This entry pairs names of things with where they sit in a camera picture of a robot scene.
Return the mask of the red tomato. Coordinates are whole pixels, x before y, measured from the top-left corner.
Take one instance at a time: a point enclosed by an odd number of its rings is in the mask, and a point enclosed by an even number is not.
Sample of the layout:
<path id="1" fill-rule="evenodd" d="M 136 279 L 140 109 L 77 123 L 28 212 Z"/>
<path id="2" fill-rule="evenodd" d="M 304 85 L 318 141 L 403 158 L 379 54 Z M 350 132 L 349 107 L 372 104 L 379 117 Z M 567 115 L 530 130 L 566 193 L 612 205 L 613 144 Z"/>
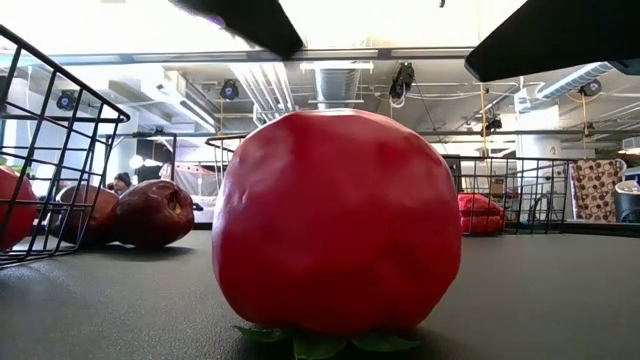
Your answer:
<path id="1" fill-rule="evenodd" d="M 12 168 L 0 165 L 0 251 L 9 250 L 26 238 L 38 213 L 36 204 L 21 204 L 21 201 L 37 201 L 27 177 L 23 178 L 17 202 L 10 206 L 19 174 Z"/>
<path id="2" fill-rule="evenodd" d="M 361 110 L 302 111 L 248 135 L 216 201 L 212 263 L 226 301 L 296 360 L 346 346 L 398 352 L 461 263 L 461 215 L 443 157 Z"/>

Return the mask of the red bell pepper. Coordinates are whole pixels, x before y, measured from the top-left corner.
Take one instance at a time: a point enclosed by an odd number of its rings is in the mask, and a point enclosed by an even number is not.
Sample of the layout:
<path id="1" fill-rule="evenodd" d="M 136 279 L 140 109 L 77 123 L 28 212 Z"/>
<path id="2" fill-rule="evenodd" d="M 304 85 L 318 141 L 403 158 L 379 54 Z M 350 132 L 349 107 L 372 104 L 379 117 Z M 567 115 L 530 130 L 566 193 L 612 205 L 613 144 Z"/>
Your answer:
<path id="1" fill-rule="evenodd" d="M 481 194 L 460 193 L 458 207 L 464 235 L 497 236 L 504 229 L 504 208 Z"/>

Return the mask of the glossy dark red apple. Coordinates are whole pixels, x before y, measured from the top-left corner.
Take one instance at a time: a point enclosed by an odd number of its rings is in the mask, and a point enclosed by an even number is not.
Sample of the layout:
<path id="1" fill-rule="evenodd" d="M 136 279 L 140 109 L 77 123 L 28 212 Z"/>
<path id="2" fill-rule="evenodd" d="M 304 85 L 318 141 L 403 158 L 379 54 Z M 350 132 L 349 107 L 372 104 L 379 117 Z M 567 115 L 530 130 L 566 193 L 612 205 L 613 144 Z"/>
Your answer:
<path id="1" fill-rule="evenodd" d="M 170 180 L 139 183 L 113 209 L 114 240 L 138 248 L 161 248 L 185 237 L 195 223 L 191 195 Z"/>

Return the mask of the brownish dark red apple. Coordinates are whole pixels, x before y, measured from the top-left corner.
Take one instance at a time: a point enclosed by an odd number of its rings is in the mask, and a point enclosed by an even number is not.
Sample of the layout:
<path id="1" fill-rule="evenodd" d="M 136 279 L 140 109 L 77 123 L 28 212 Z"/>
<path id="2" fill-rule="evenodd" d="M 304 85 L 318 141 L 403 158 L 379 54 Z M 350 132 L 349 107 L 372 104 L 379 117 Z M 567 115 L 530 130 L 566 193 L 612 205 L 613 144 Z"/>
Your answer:
<path id="1" fill-rule="evenodd" d="M 64 188 L 56 197 L 59 203 L 74 203 L 72 211 L 64 206 L 54 221 L 53 234 L 80 248 L 98 247 L 113 242 L 113 215 L 119 196 L 94 185 Z"/>

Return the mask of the white ceiling light fixture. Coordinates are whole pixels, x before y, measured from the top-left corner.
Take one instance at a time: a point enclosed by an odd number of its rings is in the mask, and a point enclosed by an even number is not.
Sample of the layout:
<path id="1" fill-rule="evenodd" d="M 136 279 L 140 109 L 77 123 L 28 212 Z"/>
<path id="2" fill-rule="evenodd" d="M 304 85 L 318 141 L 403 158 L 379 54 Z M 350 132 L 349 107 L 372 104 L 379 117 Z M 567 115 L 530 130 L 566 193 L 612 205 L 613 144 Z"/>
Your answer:
<path id="1" fill-rule="evenodd" d="M 324 70 L 366 70 L 372 72 L 374 64 L 372 62 L 360 61 L 314 61 L 302 62 L 299 65 L 303 71 L 324 71 Z"/>

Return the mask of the white hanging sheet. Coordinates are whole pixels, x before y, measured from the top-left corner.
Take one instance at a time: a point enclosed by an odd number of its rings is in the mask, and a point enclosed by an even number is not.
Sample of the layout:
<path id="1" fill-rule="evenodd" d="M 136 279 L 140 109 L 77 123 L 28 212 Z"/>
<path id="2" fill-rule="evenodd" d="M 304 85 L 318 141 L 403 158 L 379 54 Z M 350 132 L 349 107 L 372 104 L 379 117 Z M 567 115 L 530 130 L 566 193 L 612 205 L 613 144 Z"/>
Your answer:
<path id="1" fill-rule="evenodd" d="M 161 167 L 159 176 L 172 180 L 191 196 L 196 223 L 211 223 L 221 178 L 198 164 L 177 163 L 174 170 L 172 173 L 171 165 L 166 163 Z"/>

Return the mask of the person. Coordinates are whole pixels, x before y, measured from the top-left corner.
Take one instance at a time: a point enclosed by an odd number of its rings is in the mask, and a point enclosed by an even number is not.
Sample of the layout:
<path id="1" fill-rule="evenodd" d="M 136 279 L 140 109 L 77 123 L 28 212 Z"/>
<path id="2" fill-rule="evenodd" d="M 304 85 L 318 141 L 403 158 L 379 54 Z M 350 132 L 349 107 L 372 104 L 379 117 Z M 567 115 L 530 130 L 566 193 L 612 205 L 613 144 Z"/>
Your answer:
<path id="1" fill-rule="evenodd" d="M 106 188 L 118 196 L 123 195 L 132 186 L 130 174 L 128 172 L 121 172 L 115 175 L 113 180 L 106 185 Z"/>

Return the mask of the black table mat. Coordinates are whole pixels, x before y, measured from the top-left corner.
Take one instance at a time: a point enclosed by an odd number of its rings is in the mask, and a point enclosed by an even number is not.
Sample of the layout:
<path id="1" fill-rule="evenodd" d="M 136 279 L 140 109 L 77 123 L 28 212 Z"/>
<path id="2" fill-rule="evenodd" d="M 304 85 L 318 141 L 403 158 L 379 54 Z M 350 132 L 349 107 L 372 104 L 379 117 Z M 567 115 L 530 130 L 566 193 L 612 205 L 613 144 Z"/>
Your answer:
<path id="1" fill-rule="evenodd" d="M 236 324 L 203 231 L 156 252 L 111 245 L 0 269 L 0 360 L 293 360 Z M 640 240 L 469 238 L 418 336 L 337 360 L 640 360 Z"/>

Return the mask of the white ceiling pipe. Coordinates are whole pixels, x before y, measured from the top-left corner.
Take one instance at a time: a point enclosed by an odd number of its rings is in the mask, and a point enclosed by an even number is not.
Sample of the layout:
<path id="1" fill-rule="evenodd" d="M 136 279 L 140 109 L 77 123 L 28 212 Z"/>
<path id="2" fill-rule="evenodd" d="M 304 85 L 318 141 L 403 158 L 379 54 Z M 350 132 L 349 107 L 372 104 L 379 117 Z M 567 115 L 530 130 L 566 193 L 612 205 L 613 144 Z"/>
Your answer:
<path id="1" fill-rule="evenodd" d="M 537 89 L 535 97 L 541 100 L 557 98 L 568 94 L 572 90 L 578 89 L 593 80 L 597 80 L 599 77 L 609 73 L 613 69 L 614 67 L 607 62 L 596 62 L 584 65 L 561 80 Z"/>

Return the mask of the brown dotted cloth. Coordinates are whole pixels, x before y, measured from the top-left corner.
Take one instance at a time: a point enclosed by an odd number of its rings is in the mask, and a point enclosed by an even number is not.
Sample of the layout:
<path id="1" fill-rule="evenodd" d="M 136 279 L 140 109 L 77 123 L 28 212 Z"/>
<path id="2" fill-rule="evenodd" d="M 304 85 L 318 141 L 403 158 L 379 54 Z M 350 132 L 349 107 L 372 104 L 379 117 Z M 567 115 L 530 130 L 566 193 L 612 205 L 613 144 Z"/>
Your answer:
<path id="1" fill-rule="evenodd" d="M 614 223 L 615 186 L 623 180 L 621 159 L 583 159 L 570 164 L 573 211 L 577 220 Z"/>

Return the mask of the black waste bin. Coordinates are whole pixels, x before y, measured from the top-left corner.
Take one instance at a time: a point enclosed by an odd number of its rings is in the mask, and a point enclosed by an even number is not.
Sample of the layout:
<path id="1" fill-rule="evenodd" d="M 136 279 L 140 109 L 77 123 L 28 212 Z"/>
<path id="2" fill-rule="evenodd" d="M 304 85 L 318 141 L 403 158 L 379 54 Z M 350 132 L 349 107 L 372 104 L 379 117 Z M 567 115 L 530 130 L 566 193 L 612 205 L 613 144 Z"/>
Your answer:
<path id="1" fill-rule="evenodd" d="M 618 223 L 640 224 L 640 185 L 635 180 L 618 183 L 614 188 L 614 201 Z"/>

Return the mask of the silver ventilation duct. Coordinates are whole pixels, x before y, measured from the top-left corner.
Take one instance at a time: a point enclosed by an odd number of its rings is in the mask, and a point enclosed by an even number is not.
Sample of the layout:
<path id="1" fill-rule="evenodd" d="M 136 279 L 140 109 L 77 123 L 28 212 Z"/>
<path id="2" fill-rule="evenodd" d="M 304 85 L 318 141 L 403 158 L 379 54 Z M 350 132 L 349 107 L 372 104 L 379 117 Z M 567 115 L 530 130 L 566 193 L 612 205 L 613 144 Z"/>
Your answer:
<path id="1" fill-rule="evenodd" d="M 359 69 L 319 69 L 314 73 L 317 108 L 353 108 L 361 79 Z"/>

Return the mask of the black metal stand frame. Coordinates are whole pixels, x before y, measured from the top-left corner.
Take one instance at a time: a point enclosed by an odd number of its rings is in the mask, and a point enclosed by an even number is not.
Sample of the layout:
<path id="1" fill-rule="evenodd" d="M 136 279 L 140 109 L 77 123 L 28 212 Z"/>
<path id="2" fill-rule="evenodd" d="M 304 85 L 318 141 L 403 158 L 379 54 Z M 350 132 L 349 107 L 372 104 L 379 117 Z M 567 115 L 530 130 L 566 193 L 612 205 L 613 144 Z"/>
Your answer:
<path id="1" fill-rule="evenodd" d="M 111 154 L 106 161 L 104 187 L 121 172 L 130 174 L 132 188 L 147 180 L 161 179 L 159 171 L 166 163 L 171 165 L 171 171 L 175 167 L 177 137 L 174 134 L 156 129 L 105 135 L 104 138 L 113 142 Z"/>

